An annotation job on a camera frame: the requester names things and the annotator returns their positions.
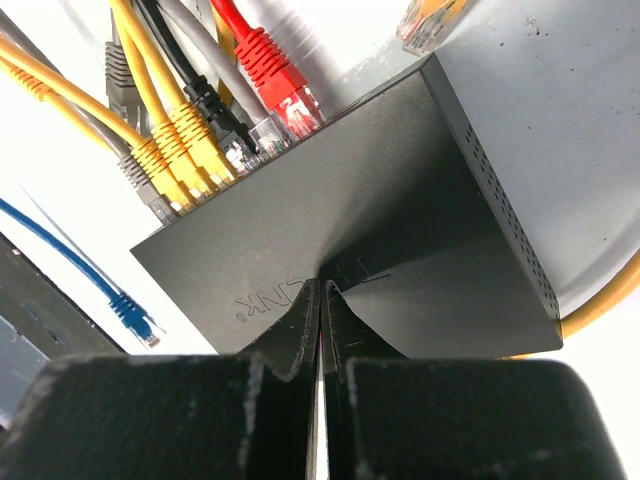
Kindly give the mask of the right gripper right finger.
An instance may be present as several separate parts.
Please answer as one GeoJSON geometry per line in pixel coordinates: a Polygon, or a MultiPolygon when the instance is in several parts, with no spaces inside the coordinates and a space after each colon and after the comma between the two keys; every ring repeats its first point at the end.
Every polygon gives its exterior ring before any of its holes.
{"type": "Polygon", "coordinates": [[[333,479],[621,479],[583,380],[551,361],[413,360],[331,281],[320,321],[333,479]]]}

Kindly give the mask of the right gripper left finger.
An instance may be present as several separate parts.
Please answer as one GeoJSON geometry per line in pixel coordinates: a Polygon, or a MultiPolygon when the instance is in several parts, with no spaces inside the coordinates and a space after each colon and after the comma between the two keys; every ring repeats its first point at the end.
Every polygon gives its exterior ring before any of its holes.
{"type": "Polygon", "coordinates": [[[1,439],[5,479],[310,479],[320,283],[231,355],[71,356],[1,439]]]}

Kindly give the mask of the black network switch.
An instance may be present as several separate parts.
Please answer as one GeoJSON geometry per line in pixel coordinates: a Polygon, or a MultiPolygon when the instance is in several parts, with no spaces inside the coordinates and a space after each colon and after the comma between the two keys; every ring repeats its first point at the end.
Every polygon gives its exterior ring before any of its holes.
{"type": "Polygon", "coordinates": [[[555,291],[435,56],[132,253],[220,353],[310,278],[409,357],[563,344],[555,291]]]}

